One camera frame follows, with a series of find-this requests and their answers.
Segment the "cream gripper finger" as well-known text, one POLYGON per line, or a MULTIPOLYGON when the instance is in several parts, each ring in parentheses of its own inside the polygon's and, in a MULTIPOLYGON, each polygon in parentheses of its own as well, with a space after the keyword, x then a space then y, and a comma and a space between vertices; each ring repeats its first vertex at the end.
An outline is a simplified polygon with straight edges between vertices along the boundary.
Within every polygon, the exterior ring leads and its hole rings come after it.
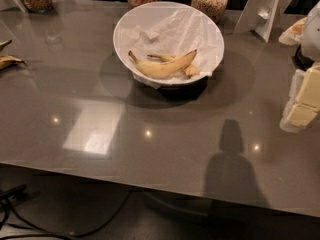
POLYGON ((280 128, 298 133, 305 129, 320 112, 320 64, 306 71, 297 69, 292 77, 289 100, 284 108, 280 128))
POLYGON ((295 45, 300 44, 302 40, 302 31, 304 24, 306 22, 306 17, 298 20, 293 25, 291 25, 287 30, 285 30, 278 41, 285 45, 295 45))

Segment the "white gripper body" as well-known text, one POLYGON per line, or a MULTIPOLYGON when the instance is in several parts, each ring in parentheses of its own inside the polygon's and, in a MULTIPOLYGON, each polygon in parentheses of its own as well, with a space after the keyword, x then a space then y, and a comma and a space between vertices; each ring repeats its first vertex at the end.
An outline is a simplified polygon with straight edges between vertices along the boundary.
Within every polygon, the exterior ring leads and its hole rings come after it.
POLYGON ((299 44, 293 61, 298 69, 306 71, 320 62, 320 1, 293 25, 293 30, 299 44))

